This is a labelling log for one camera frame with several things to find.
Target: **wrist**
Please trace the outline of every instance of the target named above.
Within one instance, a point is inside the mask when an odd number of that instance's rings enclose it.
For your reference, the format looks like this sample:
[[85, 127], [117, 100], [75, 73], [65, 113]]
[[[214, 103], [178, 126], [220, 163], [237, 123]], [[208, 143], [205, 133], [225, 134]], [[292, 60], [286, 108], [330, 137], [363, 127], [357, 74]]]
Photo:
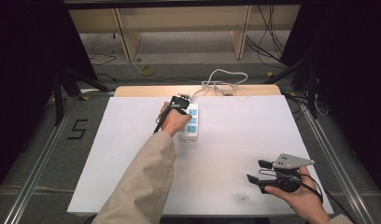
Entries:
[[326, 213], [321, 214], [320, 216], [307, 218], [307, 221], [310, 224], [327, 224], [330, 220], [331, 218]]
[[176, 135], [176, 130], [175, 129], [171, 129], [171, 128], [165, 127], [165, 128], [162, 128], [162, 131], [165, 132], [165, 133], [170, 134], [171, 137], [174, 137], [174, 135]]

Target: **power strip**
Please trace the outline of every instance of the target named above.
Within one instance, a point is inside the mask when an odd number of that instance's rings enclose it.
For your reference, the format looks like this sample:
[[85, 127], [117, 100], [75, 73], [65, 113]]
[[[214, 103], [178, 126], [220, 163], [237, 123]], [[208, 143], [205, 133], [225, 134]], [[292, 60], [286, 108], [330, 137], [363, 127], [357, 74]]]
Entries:
[[184, 130], [178, 133], [178, 136], [182, 141], [193, 142], [196, 141], [199, 132], [199, 106], [190, 104], [186, 112], [191, 115], [191, 120], [188, 121]]

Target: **person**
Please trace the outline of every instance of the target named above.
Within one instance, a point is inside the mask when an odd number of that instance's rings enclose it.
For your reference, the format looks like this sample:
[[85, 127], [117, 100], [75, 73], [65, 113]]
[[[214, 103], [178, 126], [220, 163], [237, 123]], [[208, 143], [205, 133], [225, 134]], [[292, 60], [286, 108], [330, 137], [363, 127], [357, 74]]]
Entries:
[[[163, 104], [161, 114], [168, 105], [168, 102]], [[160, 222], [174, 177], [176, 149], [172, 138], [190, 119], [191, 115], [182, 115], [175, 109], [168, 113], [161, 130], [153, 134], [135, 155], [93, 224]], [[309, 175], [306, 167], [301, 167], [300, 173]], [[316, 188], [307, 177], [303, 176], [302, 181]], [[303, 187], [293, 193], [274, 187], [266, 187], [266, 191], [286, 201], [300, 217], [312, 224], [350, 223], [345, 216], [330, 219], [319, 198]]]

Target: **beige sleeve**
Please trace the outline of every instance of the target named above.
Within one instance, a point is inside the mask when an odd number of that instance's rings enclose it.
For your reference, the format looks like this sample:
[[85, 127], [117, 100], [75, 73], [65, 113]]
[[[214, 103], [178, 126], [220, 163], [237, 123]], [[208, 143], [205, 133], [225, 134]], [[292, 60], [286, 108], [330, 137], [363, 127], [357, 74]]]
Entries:
[[176, 150], [169, 133], [157, 132], [141, 147], [94, 224], [159, 223], [173, 181]]
[[352, 222], [344, 215], [339, 215], [331, 219], [328, 224], [352, 224]]

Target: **white tabletop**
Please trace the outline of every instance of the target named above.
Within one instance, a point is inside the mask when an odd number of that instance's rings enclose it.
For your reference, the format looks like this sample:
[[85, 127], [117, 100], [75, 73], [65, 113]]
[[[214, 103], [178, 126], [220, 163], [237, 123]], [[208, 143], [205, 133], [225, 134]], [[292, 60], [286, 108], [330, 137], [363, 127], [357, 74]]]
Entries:
[[[69, 213], [98, 213], [139, 148], [152, 135], [169, 97], [111, 98], [86, 162]], [[247, 174], [261, 179], [258, 160], [287, 153], [309, 155], [283, 96], [200, 97], [199, 136], [174, 137], [175, 178], [164, 216], [269, 217], [294, 214], [282, 200], [261, 194]], [[312, 177], [320, 184], [313, 166]], [[331, 205], [324, 194], [324, 208]]]

